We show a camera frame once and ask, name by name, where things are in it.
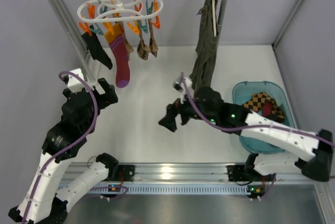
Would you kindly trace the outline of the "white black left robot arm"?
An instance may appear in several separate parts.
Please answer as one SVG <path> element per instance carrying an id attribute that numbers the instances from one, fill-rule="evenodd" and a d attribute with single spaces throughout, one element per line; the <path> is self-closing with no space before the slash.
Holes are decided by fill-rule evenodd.
<path id="1" fill-rule="evenodd" d="M 60 122 L 52 127 L 42 146 L 40 163 L 24 200 L 10 209 L 8 215 L 16 223 L 64 223 L 73 206 L 96 184 L 118 173 L 118 160 L 108 153 L 97 156 L 95 162 L 67 187 L 59 184 L 87 135 L 94 132 L 100 111 L 118 102 L 113 85 L 98 79 L 104 90 L 63 91 Z"/>

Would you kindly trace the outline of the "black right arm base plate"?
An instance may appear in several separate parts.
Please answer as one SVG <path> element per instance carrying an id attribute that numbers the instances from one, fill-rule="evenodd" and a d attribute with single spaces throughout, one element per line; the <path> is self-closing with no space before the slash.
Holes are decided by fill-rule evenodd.
<path id="1" fill-rule="evenodd" d="M 230 182 L 250 182 L 256 179 L 252 172 L 246 172 L 244 165 L 228 165 L 228 179 Z"/>

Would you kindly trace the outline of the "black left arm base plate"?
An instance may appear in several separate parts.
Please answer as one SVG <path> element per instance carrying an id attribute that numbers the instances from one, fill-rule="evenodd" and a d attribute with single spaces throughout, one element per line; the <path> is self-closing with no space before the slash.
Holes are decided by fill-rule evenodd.
<path id="1" fill-rule="evenodd" d="M 118 165 L 117 173 L 114 177 L 114 181 L 118 182 L 131 182 L 135 175 L 134 165 Z"/>

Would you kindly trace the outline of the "black sock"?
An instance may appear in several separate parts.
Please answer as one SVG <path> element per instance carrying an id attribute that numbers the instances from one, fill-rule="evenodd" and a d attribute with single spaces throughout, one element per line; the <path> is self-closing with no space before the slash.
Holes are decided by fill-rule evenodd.
<path id="1" fill-rule="evenodd" d="M 103 49 L 96 33 L 92 32 L 92 35 L 90 36 L 88 32 L 85 32 L 81 35 L 81 37 L 85 41 L 88 50 L 91 53 L 91 57 L 107 67 L 109 70 L 111 70 L 113 68 L 112 61 Z"/>

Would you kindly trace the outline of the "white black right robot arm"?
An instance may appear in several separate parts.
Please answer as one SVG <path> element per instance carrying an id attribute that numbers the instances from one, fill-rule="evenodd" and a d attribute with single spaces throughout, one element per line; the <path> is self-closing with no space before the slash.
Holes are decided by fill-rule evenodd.
<path id="1" fill-rule="evenodd" d="M 190 119 L 203 120 L 224 133 L 261 140 L 283 149 L 277 154 L 250 154 L 244 165 L 250 173 L 263 176 L 300 173 L 314 181 L 330 180 L 334 143 L 332 132 L 326 129 L 308 132 L 285 126 L 243 106 L 226 103 L 210 87 L 202 87 L 194 96 L 186 94 L 168 104 L 159 125 L 175 132 L 177 116 L 183 125 Z"/>

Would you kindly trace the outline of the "red purple striped sock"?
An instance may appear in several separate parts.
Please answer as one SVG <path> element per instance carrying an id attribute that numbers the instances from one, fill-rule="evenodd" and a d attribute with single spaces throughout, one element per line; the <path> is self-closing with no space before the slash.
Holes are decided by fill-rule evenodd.
<path id="1" fill-rule="evenodd" d="M 116 60 L 116 86 L 126 87 L 130 82 L 129 52 L 124 40 L 124 31 L 120 24 L 103 23 L 107 32 L 105 39 Z"/>

